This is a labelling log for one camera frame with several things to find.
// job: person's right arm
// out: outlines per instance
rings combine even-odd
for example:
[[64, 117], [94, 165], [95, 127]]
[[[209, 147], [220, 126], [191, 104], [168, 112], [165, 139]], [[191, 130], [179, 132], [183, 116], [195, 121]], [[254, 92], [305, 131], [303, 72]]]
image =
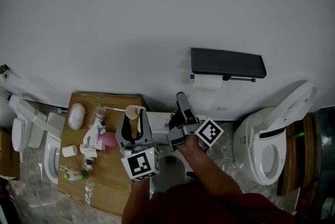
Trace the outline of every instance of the person's right arm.
[[225, 198], [242, 194], [236, 181], [222, 171], [199, 147], [198, 136], [187, 136], [183, 144], [177, 145], [177, 149], [209, 193]]

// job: wall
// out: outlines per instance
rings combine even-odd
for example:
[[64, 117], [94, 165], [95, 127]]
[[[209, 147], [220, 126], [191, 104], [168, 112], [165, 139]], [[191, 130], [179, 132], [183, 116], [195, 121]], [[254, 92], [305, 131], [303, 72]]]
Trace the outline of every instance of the wall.
[[60, 106], [72, 91], [142, 93], [172, 109], [178, 91], [197, 93], [190, 48], [202, 47], [261, 54], [267, 77], [206, 93], [214, 105], [199, 113], [236, 119], [277, 104], [299, 80], [317, 85], [314, 110], [335, 105], [334, 3], [0, 0], [0, 61], [18, 75], [5, 87]]

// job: human arm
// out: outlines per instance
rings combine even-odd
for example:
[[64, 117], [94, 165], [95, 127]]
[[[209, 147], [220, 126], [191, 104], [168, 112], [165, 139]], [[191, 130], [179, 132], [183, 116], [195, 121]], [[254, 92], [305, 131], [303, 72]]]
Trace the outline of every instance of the human arm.
[[199, 147], [198, 136], [189, 135], [177, 149], [189, 163], [207, 191], [213, 195], [232, 197], [242, 194], [239, 185], [222, 171]]
[[122, 224], [143, 223], [148, 212], [150, 180], [134, 181], [126, 203]]

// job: bottle with green cap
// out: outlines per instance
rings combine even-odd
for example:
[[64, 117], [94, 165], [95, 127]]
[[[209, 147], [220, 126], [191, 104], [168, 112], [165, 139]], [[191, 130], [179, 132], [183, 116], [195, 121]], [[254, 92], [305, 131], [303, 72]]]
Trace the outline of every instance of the bottle with green cap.
[[87, 172], [83, 171], [68, 171], [64, 174], [64, 177], [69, 181], [76, 181], [76, 180], [85, 180], [87, 179]]

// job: brown cardboard surface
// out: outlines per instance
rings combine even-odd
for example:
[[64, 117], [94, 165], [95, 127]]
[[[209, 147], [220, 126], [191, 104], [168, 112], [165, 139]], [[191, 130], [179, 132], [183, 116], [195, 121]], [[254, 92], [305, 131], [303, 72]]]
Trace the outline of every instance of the brown cardboard surface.
[[19, 153], [13, 149], [12, 137], [0, 129], [0, 176], [20, 178]]
[[[96, 93], [73, 93], [69, 104], [69, 112], [74, 103], [81, 103], [86, 109], [84, 124], [80, 130], [72, 130], [68, 125], [68, 116], [63, 130], [61, 148], [76, 145], [78, 155], [65, 158], [60, 154], [58, 170], [58, 190], [83, 203], [101, 211], [122, 216], [123, 209], [129, 197], [131, 180], [121, 162], [119, 147], [106, 147], [105, 151], [97, 151], [98, 157], [94, 169], [88, 173], [87, 180], [68, 181], [64, 178], [66, 171], [80, 171], [83, 168], [84, 155], [80, 153], [79, 145], [87, 132], [92, 113], [98, 104], [111, 108], [126, 109], [128, 105], [144, 106], [146, 104], [140, 95], [110, 95]], [[104, 120], [106, 130], [115, 132], [121, 111], [108, 109]], [[131, 121], [133, 133], [137, 132], [137, 121]]]

